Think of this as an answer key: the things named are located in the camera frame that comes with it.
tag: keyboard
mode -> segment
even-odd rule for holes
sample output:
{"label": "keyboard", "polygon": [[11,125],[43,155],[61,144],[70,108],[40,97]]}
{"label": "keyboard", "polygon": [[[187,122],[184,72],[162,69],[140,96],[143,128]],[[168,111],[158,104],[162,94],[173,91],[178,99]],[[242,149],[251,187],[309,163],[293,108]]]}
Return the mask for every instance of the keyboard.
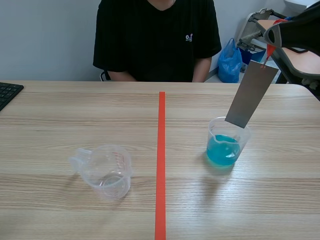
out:
{"label": "keyboard", "polygon": [[22,85],[0,82],[0,111],[10,103],[22,89],[24,89]]}

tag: clear plastic cup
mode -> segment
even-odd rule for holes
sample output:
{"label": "clear plastic cup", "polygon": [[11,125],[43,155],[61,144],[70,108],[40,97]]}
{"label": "clear plastic cup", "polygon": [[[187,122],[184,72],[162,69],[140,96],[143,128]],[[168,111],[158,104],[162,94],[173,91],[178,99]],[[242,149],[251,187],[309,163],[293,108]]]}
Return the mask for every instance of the clear plastic cup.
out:
{"label": "clear plastic cup", "polygon": [[251,137],[251,131],[217,117],[209,123],[206,153],[209,160],[221,166],[234,164]]}
{"label": "clear plastic cup", "polygon": [[103,145],[93,151],[79,148],[69,162],[101,198],[118,200],[130,189],[131,157],[121,146]]}

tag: floor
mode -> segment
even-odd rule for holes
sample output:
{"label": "floor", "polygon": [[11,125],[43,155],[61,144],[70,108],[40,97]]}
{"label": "floor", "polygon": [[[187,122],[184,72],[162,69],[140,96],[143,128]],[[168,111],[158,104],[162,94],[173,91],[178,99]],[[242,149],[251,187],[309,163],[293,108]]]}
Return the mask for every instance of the floor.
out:
{"label": "floor", "polygon": [[[267,62],[267,65],[276,69],[279,69],[278,66],[276,65],[276,63],[271,60]],[[279,75],[280,75],[281,71],[279,70],[278,73],[275,75],[272,83],[275,84]],[[239,75],[239,83],[241,83],[242,79],[244,78],[245,74],[243,72],[240,72]],[[212,76],[211,78],[209,78],[207,81],[205,81],[206,83],[222,83],[218,77],[218,74]]]}

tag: black t-shirt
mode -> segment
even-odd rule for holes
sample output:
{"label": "black t-shirt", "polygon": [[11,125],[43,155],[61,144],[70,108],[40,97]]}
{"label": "black t-shirt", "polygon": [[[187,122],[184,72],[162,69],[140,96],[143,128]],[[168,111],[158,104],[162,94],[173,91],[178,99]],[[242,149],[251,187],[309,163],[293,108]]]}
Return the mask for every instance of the black t-shirt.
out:
{"label": "black t-shirt", "polygon": [[102,0],[93,65],[137,81],[192,82],[195,59],[221,50],[213,0],[176,0],[160,11],[147,0]]}

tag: gray metal strip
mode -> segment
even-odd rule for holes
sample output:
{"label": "gray metal strip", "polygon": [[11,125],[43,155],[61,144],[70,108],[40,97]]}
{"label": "gray metal strip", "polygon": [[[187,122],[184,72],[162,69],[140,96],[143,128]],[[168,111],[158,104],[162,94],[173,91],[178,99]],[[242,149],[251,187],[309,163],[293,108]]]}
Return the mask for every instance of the gray metal strip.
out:
{"label": "gray metal strip", "polygon": [[251,61],[236,92],[225,120],[245,128],[264,97],[278,69]]}

